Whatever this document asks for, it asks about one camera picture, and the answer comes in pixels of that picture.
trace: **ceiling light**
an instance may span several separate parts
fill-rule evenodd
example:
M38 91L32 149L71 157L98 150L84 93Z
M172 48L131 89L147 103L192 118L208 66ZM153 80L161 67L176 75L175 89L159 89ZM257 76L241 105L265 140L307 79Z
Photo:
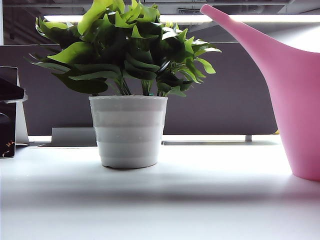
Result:
M82 20L82 15L50 15L44 18L49 22L77 23Z
M48 15L44 16L49 22L79 22L82 15ZM230 15L238 22L255 23L320 23L320 15ZM161 15L162 23L199 24L209 23L212 19L206 15Z

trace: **potted plant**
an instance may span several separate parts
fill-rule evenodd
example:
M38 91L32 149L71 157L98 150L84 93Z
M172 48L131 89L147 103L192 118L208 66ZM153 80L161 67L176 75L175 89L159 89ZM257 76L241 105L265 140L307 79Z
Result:
M89 97L102 165L141 168L155 164L161 145L168 94L185 96L193 83L209 74L212 65L199 58L220 52L177 24L160 23L156 5L132 0L94 0L78 23L36 19L40 35L60 45L51 55L30 54L32 64L52 73L68 88ZM142 95L132 95L128 81L140 81ZM152 93L153 84L157 92ZM117 95L99 96L116 89Z

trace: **white flower pot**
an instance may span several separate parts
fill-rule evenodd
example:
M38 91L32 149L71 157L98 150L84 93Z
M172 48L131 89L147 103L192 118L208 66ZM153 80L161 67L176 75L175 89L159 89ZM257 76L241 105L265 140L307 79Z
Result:
M89 100L103 166L135 169L157 163L167 97L90 96Z

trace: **pink plastic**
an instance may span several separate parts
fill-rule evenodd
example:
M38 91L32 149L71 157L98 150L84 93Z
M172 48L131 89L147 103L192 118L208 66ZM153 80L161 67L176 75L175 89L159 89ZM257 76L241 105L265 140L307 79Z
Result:
M210 5L200 11L234 36L261 70L293 174L320 181L320 53L285 45Z

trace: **gray panel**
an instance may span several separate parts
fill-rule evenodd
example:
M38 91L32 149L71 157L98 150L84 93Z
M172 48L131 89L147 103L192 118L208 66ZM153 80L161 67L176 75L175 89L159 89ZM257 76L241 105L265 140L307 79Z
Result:
M217 43L223 53L206 53L216 74L195 84L187 97L170 95L164 134L271 134L277 130L266 82L239 43ZM29 99L24 110L29 135L50 135L52 127L91 127L89 94L73 92L45 68L23 59L46 53L36 45L0 47L0 65L19 68ZM129 81L133 93L140 83Z

